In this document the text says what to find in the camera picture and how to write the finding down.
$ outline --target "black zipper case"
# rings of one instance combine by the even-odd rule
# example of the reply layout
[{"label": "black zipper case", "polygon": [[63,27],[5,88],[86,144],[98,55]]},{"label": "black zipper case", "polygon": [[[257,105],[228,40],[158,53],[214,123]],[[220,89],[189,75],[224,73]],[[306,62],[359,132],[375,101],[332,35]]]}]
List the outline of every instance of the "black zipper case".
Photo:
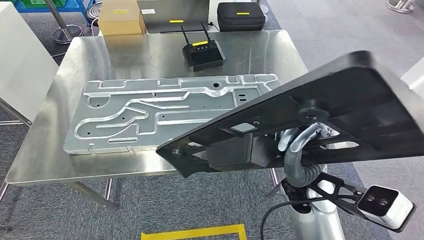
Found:
[{"label": "black zipper case", "polygon": [[256,2],[221,2],[217,9],[221,32],[260,31],[265,16]]}]

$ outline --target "metal pole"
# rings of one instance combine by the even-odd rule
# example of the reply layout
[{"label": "metal pole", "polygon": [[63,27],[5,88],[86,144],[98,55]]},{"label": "metal pole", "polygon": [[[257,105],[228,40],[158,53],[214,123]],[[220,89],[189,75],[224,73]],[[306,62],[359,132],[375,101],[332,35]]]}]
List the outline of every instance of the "metal pole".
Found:
[{"label": "metal pole", "polygon": [[[2,202],[3,198],[5,197],[6,194],[6,190],[9,187],[9,183],[7,183],[6,181],[3,181],[3,184],[1,184],[0,187],[0,203]],[[0,234],[5,234],[8,232],[8,228],[5,226],[0,226]]]},{"label": "metal pole", "polygon": [[106,190],[104,190],[104,199],[109,200],[111,196],[112,179],[108,179],[106,182]]},{"label": "metal pole", "polygon": [[23,125],[24,123],[19,120],[14,121],[0,121],[0,126],[6,126],[6,125]]},{"label": "metal pole", "polygon": [[6,181],[3,181],[3,184],[0,187],[0,203],[2,202],[5,194],[6,194],[6,190],[9,187],[9,183],[7,183]]},{"label": "metal pole", "polygon": [[272,179],[272,184],[274,185],[274,188],[272,189],[270,193],[268,193],[268,196],[270,198],[273,198],[277,194],[281,193],[281,183],[278,181],[275,168],[270,168],[269,172],[271,173],[271,179]]},{"label": "metal pole", "polygon": [[71,41],[72,36],[69,33],[68,27],[66,26],[63,18],[59,14],[58,10],[56,9],[55,5],[53,4],[52,0],[44,0],[45,4],[50,9],[51,14],[53,14],[54,19],[56,19],[57,24],[59,24],[60,28],[62,29],[63,33],[65,34],[66,38]]},{"label": "metal pole", "polygon": [[14,109],[12,106],[10,106],[7,102],[5,102],[1,98],[0,98],[0,107],[6,109],[9,113],[11,113],[17,119],[19,119],[23,124],[27,125],[28,127],[31,127],[31,121],[28,118],[26,118],[24,115],[22,115],[20,112],[18,112],[16,109]]},{"label": "metal pole", "polygon": [[116,209],[118,209],[118,205],[104,199],[101,195],[97,194],[97,192],[91,190],[91,188],[82,184],[79,181],[68,183],[68,185],[109,210],[115,211]]},{"label": "metal pole", "polygon": [[280,184],[280,181],[278,181],[275,168],[270,168],[269,172],[271,173],[271,179],[272,179],[272,183],[274,184],[274,187],[277,187],[277,185]]}]

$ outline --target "cardboard box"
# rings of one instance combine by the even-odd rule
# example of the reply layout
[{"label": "cardboard box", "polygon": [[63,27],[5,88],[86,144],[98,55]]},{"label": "cardboard box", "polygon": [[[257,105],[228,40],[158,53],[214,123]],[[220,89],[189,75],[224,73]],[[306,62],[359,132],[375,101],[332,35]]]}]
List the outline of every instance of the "cardboard box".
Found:
[{"label": "cardboard box", "polygon": [[141,35],[146,32],[136,0],[104,0],[98,25],[104,36]]}]

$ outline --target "white camera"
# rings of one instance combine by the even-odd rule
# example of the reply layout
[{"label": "white camera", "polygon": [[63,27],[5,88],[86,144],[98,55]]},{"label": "white camera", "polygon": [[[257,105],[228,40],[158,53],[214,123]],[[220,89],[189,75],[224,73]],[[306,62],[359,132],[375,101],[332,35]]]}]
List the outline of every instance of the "white camera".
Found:
[{"label": "white camera", "polygon": [[378,185],[368,188],[356,207],[371,221],[392,230],[403,228],[415,209],[398,190]]}]

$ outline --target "aluminum plate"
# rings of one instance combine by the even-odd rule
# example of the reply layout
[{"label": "aluminum plate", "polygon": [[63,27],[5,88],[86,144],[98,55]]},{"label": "aluminum plate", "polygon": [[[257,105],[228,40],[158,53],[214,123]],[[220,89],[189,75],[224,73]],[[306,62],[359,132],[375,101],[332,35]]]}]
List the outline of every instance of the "aluminum plate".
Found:
[{"label": "aluminum plate", "polygon": [[89,81],[63,149],[78,155],[156,150],[279,85],[275,74]]}]

